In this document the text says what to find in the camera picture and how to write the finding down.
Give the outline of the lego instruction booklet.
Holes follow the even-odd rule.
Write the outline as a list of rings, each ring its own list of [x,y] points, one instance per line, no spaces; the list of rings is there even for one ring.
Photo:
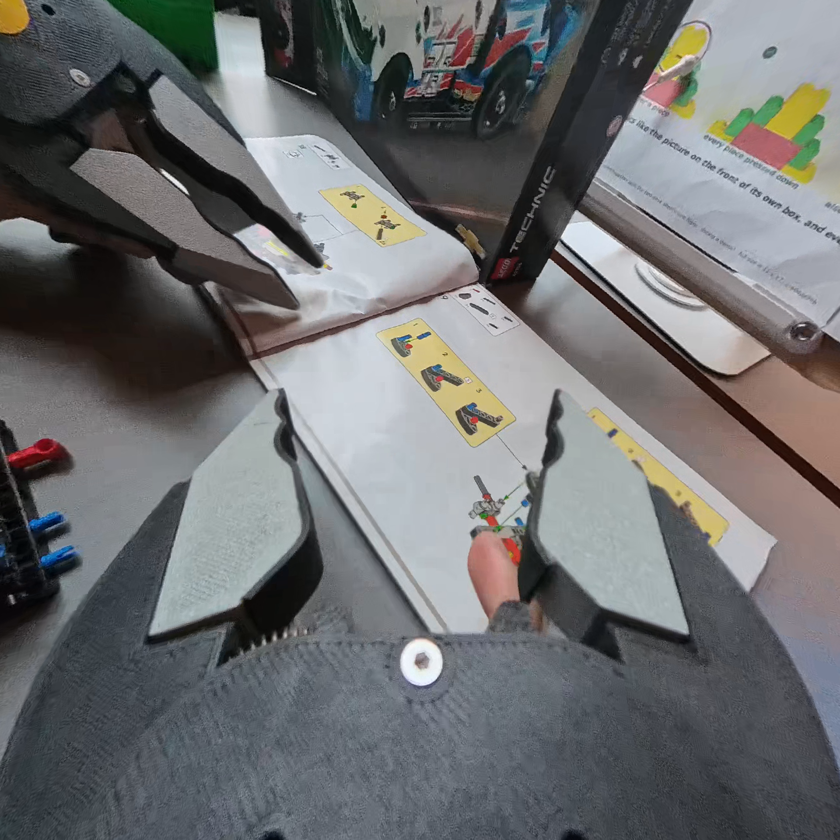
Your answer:
[[[243,237],[301,305],[210,293],[267,389],[433,632],[487,625],[466,555],[477,527],[529,523],[553,394],[584,415],[583,478],[621,458],[666,490],[749,591],[776,538],[673,455],[477,282],[465,246],[423,222],[329,141],[246,140],[327,264],[290,273],[284,245]]]

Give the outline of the person's right hand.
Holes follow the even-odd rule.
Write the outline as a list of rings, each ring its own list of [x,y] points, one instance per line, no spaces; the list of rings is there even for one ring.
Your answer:
[[[467,555],[469,578],[486,617],[492,619],[505,603],[519,602],[518,568],[501,538],[479,532]]]

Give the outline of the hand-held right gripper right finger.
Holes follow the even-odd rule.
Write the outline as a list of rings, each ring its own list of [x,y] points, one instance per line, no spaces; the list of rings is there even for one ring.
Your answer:
[[[690,640],[650,483],[578,403],[553,393],[518,585],[564,636],[611,655],[617,627]]]

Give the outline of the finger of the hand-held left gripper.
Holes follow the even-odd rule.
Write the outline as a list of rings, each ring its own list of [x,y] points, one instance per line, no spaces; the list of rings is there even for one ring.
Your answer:
[[[302,259],[232,201],[200,187],[196,206],[167,173],[115,150],[87,150],[70,170],[172,244],[172,255],[158,260],[175,276],[300,308],[285,274],[300,275]]]
[[[148,93],[150,147],[203,220],[241,245],[270,235],[292,257],[321,268],[321,253],[242,141],[167,76]]]

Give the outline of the green plastic bin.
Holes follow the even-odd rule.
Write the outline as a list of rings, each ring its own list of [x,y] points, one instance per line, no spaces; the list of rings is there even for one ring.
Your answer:
[[[218,69],[214,1],[111,1],[191,70]]]

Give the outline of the printed instruction sheet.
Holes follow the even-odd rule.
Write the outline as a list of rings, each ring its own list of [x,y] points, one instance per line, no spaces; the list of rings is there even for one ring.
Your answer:
[[[839,2],[693,2],[597,178],[838,340]]]

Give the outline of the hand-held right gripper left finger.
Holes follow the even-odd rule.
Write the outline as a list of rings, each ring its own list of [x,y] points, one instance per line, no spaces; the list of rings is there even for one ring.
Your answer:
[[[227,623],[280,638],[322,573],[287,394],[269,391],[189,481],[148,638]]]

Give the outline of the grey table with brown edge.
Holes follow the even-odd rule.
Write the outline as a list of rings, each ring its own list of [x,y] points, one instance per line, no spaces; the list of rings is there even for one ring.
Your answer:
[[[806,379],[771,355],[735,376],[694,362],[640,316],[593,269],[561,244],[561,278],[552,291],[549,325],[563,352],[616,396],[635,418],[659,432],[689,436],[699,450],[709,426],[720,437],[735,423],[838,506],[838,393]]]

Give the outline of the black lego frame assembly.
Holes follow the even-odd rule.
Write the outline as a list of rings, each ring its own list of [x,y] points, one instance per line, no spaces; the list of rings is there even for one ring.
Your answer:
[[[40,513],[30,486],[33,478],[69,463],[69,451],[54,438],[19,447],[11,427],[1,422],[2,622],[55,596],[60,577],[79,564],[74,547],[51,547],[68,531],[67,517]]]

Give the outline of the black lego box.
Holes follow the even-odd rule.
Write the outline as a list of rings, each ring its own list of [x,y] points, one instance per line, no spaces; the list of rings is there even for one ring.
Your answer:
[[[266,74],[316,93],[415,212],[534,279],[684,1],[256,2]]]

